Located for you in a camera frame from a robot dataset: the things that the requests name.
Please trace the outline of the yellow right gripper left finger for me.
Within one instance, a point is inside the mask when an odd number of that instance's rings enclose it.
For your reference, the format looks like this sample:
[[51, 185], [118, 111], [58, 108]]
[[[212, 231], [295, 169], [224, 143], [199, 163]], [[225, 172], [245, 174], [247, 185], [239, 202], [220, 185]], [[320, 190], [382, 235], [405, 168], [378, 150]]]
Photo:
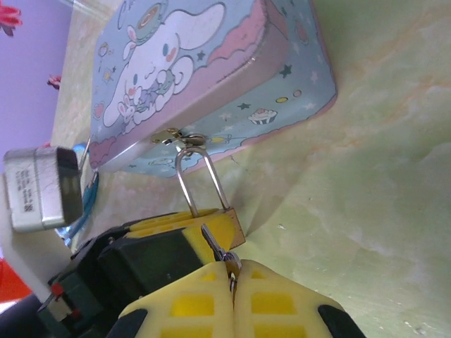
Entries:
[[108, 338], [234, 338], [223, 262], [210, 263], [127, 305]]

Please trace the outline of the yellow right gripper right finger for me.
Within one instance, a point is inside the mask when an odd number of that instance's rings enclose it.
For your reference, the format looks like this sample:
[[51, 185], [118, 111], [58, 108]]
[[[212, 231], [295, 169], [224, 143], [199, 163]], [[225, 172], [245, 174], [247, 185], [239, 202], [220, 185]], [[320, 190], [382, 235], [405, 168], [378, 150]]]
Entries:
[[243, 260], [234, 301], [234, 338], [366, 338], [335, 300], [256, 261]]

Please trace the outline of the brass long shackle padlock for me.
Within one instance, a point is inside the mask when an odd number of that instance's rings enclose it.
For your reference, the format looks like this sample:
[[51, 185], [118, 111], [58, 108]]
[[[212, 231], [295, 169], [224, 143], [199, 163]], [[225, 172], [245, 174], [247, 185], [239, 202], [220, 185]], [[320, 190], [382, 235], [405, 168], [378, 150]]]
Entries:
[[182, 169], [182, 161], [184, 157], [188, 156], [189, 154], [199, 154], [204, 159], [204, 162], [209, 170], [210, 177], [212, 179], [212, 182], [215, 186], [216, 193], [218, 195], [219, 201], [221, 202], [221, 212], [225, 213], [231, 220], [232, 224], [235, 228], [235, 234], [233, 237], [233, 241], [231, 244], [231, 248], [234, 249], [246, 242], [245, 235], [242, 231], [240, 221], [238, 220], [237, 213], [235, 212], [235, 209], [230, 206], [228, 203], [228, 200], [226, 198], [225, 192], [223, 191], [221, 182], [218, 178], [216, 169], [214, 167], [213, 161], [211, 160], [211, 157], [208, 155], [206, 150], [203, 148], [200, 148], [198, 146], [189, 146], [187, 148], [184, 148], [180, 150], [175, 157], [175, 171], [178, 178], [178, 181], [180, 183], [180, 186], [182, 188], [183, 194], [185, 196], [185, 200], [187, 202], [187, 205], [189, 206], [190, 212], [194, 218], [199, 217], [199, 211], [198, 208], [194, 202], [193, 196], [191, 194], [191, 191], [189, 190], [185, 177], [183, 174]]

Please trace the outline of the small silver key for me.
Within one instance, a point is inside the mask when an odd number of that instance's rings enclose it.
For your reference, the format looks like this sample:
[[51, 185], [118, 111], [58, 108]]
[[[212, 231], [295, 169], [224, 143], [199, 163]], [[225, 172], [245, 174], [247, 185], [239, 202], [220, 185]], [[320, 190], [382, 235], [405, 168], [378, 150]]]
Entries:
[[201, 226], [201, 232], [203, 238], [206, 240], [211, 250], [214, 253], [214, 258], [217, 261], [225, 263], [226, 269], [228, 271], [228, 277], [230, 280], [230, 292], [235, 295], [237, 290], [238, 278], [240, 276], [242, 263], [237, 254], [233, 251], [226, 251], [223, 249], [219, 243], [216, 241], [212, 233], [206, 224]]

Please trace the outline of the orange object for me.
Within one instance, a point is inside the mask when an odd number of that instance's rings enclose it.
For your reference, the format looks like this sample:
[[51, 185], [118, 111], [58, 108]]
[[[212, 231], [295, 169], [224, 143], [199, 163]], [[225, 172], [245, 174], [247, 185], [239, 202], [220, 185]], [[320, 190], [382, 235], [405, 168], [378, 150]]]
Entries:
[[17, 301], [32, 294], [4, 258], [0, 258], [0, 303]]

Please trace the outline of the cartoon dog tin box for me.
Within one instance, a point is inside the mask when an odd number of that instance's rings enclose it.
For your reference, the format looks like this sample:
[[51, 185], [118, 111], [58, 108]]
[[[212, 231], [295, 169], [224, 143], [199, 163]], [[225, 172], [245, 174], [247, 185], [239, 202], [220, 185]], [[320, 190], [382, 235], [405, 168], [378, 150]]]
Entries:
[[312, 0], [123, 0], [94, 48], [89, 163], [172, 177], [196, 138], [220, 159], [337, 94]]

